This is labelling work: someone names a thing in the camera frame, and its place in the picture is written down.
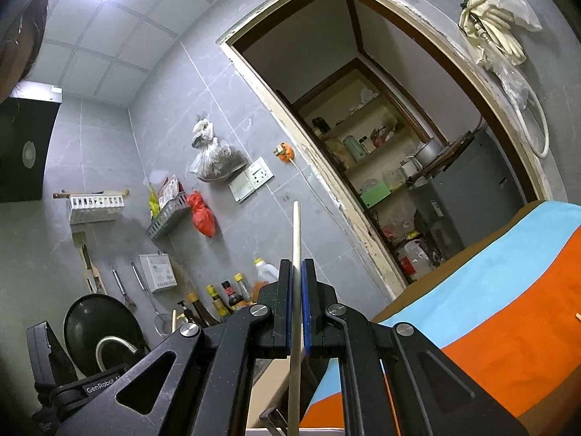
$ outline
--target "red plastic bag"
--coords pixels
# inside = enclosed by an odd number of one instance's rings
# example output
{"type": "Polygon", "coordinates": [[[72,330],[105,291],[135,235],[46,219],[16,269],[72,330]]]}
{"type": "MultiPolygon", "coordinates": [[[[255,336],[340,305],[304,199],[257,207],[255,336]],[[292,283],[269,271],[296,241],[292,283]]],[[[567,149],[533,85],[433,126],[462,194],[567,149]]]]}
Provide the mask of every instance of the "red plastic bag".
{"type": "Polygon", "coordinates": [[[186,198],[192,208],[192,223],[196,229],[211,238],[216,234],[216,219],[214,213],[208,208],[202,194],[196,190],[186,198]]]}

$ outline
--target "white electrical box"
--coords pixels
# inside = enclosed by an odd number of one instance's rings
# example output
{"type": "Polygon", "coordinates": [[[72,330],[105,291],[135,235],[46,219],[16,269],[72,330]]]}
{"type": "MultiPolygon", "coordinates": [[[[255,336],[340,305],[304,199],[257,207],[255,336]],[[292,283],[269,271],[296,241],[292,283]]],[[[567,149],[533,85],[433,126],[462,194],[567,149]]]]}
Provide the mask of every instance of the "white electrical box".
{"type": "Polygon", "coordinates": [[[274,174],[261,157],[230,182],[230,190],[234,195],[234,199],[237,202],[242,202],[272,177],[274,177],[274,174]]]}
{"type": "Polygon", "coordinates": [[[139,260],[141,260],[149,290],[152,292],[175,287],[178,284],[171,268],[170,256],[167,254],[140,254],[139,260]]]}

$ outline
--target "orange plug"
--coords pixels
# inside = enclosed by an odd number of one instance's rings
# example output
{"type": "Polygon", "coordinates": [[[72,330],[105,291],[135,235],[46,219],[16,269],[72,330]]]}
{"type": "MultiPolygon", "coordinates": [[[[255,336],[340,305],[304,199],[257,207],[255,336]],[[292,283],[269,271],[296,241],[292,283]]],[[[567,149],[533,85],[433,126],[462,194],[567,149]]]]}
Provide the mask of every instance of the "orange plug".
{"type": "Polygon", "coordinates": [[[289,163],[294,159],[294,151],[288,144],[281,142],[274,150],[274,155],[277,156],[284,163],[289,163]]]}

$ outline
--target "door frame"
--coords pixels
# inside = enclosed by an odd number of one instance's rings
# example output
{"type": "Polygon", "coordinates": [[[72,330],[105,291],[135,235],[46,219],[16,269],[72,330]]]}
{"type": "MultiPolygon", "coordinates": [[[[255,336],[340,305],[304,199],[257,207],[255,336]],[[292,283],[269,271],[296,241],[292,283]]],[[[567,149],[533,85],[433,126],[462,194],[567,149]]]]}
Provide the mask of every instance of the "door frame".
{"type": "MultiPolygon", "coordinates": [[[[246,39],[256,38],[258,33],[266,33],[291,14],[314,0],[267,0],[254,11],[246,15],[237,24],[223,34],[217,43],[231,60],[234,68],[245,79],[251,89],[258,95],[266,108],[289,136],[313,169],[314,174],[323,183],[335,205],[341,210],[352,228],[353,234],[373,261],[379,280],[378,286],[385,295],[393,300],[403,292],[406,281],[395,262],[394,257],[386,250],[377,231],[368,221],[358,200],[354,198],[344,181],[336,175],[332,166],[326,161],[310,136],[295,120],[290,110],[262,80],[260,75],[246,61],[235,47],[242,38],[243,47],[252,43],[246,39]]],[[[412,11],[402,0],[359,0],[370,6],[382,16],[394,23],[406,34],[411,35],[460,85],[470,97],[477,109],[488,121],[499,143],[507,154],[527,201],[551,198],[548,181],[542,172],[540,163],[534,157],[530,147],[524,145],[518,132],[513,127],[506,98],[494,90],[471,61],[454,47],[454,45],[421,15],[412,11]]]]}

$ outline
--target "gray basket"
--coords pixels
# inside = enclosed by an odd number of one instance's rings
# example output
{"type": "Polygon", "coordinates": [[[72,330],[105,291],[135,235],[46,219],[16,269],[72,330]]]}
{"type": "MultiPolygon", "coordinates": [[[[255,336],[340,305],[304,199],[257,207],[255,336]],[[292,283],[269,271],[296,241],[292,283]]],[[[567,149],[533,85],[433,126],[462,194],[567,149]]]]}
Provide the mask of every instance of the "gray basket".
{"type": "Polygon", "coordinates": [[[179,220],[190,210],[190,205],[185,201],[187,196],[185,192],[179,192],[177,197],[164,205],[147,228],[149,239],[158,239],[168,234],[179,223],[179,220]]]}

